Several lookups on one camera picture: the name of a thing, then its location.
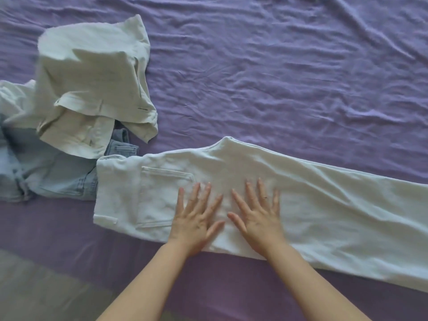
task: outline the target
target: forearm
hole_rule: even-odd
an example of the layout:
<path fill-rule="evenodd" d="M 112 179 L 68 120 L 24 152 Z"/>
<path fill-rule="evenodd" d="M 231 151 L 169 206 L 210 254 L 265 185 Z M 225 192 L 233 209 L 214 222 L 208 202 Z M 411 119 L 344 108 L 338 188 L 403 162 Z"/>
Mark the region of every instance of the forearm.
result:
<path fill-rule="evenodd" d="M 186 256 L 179 246 L 164 244 L 98 321 L 158 320 Z"/>
<path fill-rule="evenodd" d="M 267 259 L 308 321 L 370 320 L 287 243 L 273 248 Z"/>

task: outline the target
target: person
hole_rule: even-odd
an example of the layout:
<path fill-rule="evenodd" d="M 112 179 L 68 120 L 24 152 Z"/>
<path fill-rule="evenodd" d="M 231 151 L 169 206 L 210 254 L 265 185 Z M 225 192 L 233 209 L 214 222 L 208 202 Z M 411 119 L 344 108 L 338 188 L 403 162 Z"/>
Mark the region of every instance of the person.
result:
<path fill-rule="evenodd" d="M 232 197 L 243 219 L 234 212 L 229 212 L 228 218 L 249 245 L 266 258 L 299 304 L 306 319 L 370 320 L 288 244 L 281 225 L 279 192 L 274 192 L 270 204 L 261 179 L 257 181 L 257 188 L 258 196 L 253 185 L 246 182 L 248 202 L 232 190 Z M 186 259 L 211 242 L 225 223 L 209 223 L 221 204 L 222 195 L 208 205 L 211 184 L 206 186 L 200 198 L 199 191 L 200 184 L 196 183 L 184 207 L 184 190 L 179 189 L 168 242 L 111 303 L 98 321 L 155 321 L 160 318 L 167 296 Z"/>

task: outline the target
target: purple bedsheet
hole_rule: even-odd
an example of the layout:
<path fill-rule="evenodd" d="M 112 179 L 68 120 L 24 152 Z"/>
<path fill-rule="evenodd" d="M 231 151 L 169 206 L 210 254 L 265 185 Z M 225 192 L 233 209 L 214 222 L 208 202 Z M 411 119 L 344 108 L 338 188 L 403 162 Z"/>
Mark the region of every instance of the purple bedsheet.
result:
<path fill-rule="evenodd" d="M 132 139 L 141 154 L 230 135 L 428 182 L 428 0 L 0 0 L 0 78 L 33 77 L 45 28 L 134 14 L 152 44 L 159 113 L 155 139 Z M 93 225 L 93 207 L 0 204 L 0 247 L 119 291 L 159 244 Z M 322 274 L 374 321 L 426 320 L 426 293 Z M 212 253 L 188 261 L 167 307 L 197 320 L 303 320 L 266 262 Z"/>

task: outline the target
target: person's right hand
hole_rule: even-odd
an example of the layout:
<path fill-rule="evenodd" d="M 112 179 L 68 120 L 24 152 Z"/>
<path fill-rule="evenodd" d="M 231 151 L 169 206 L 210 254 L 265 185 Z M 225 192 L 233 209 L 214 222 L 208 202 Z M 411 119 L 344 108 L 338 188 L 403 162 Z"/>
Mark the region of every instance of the person's right hand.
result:
<path fill-rule="evenodd" d="M 243 220 L 235 213 L 229 212 L 228 218 L 236 225 L 249 245 L 260 255 L 267 258 L 270 249 L 286 242 L 280 219 L 280 193 L 275 190 L 272 206 L 269 204 L 265 185 L 257 180 L 259 199 L 253 185 L 245 183 L 248 204 L 232 189 L 232 196 L 241 210 Z"/>

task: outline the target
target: person's right arm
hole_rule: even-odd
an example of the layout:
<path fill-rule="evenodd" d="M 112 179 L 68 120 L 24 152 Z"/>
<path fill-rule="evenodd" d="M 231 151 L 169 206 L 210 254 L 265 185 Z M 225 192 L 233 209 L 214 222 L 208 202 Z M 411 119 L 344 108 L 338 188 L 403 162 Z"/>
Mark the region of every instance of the person's right arm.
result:
<path fill-rule="evenodd" d="M 280 199 L 275 191 L 273 204 L 268 202 L 265 186 L 257 181 L 259 198 L 246 182 L 248 204 L 234 190 L 232 196 L 242 213 L 228 217 L 250 246 L 264 256 L 280 276 L 308 321 L 369 321 L 345 296 L 317 273 L 284 236 L 280 220 Z"/>

